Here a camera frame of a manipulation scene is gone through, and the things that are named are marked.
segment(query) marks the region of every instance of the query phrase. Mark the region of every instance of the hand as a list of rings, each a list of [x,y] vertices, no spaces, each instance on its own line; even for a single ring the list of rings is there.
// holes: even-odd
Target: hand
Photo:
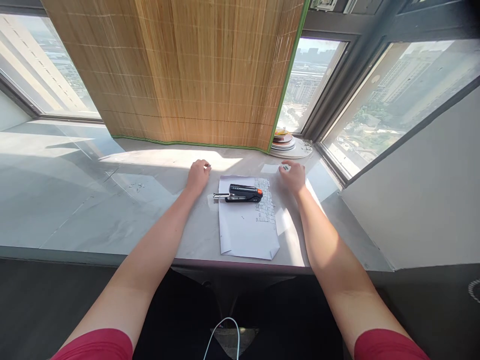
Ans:
[[[286,186],[296,197],[300,190],[305,187],[305,166],[291,160],[284,160],[281,163],[290,166],[290,171],[285,170],[282,166],[280,166],[279,171]]]
[[[197,160],[192,163],[188,172],[185,190],[191,192],[193,196],[199,197],[205,185],[209,182],[211,169],[211,165],[206,160]]]

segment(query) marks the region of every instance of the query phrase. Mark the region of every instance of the leg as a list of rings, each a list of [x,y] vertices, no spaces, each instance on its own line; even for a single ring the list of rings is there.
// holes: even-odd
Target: leg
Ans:
[[[210,329],[220,320],[214,293],[170,269],[150,303],[133,359],[203,359]],[[207,356],[213,358],[228,359],[215,338]]]
[[[259,332],[241,358],[342,359],[342,336],[314,276],[279,282],[238,299],[233,318]]]

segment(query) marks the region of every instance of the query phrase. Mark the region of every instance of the dark floor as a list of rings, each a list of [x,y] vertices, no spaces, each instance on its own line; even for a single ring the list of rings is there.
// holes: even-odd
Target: dark floor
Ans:
[[[114,271],[113,267],[0,259],[0,359],[49,359]],[[211,281],[213,290],[221,294],[224,316],[236,294],[286,278],[180,272],[199,282]],[[372,274],[380,293],[432,360],[479,358],[480,304],[467,291],[474,278],[480,278],[478,264]]]

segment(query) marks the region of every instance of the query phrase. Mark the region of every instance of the black stapler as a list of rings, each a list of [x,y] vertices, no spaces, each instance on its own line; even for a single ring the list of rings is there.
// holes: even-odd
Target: black stapler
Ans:
[[[214,199],[225,199],[226,203],[258,203],[263,197],[262,190],[255,186],[230,184],[230,192],[213,193]]]

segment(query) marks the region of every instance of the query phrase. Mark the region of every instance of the white marble surface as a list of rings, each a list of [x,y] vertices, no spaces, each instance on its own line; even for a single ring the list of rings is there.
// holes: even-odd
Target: white marble surface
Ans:
[[[49,120],[0,132],[0,256],[7,248],[17,254],[30,248],[126,255],[181,193],[196,159],[209,161],[212,170],[183,232],[178,261],[308,268],[300,215],[277,171],[281,159],[254,150],[113,140],[101,124]],[[299,161],[311,191],[326,203],[327,216],[364,267],[389,271],[338,197],[319,155]],[[226,174],[270,179],[280,243],[273,260],[220,254],[212,193]]]

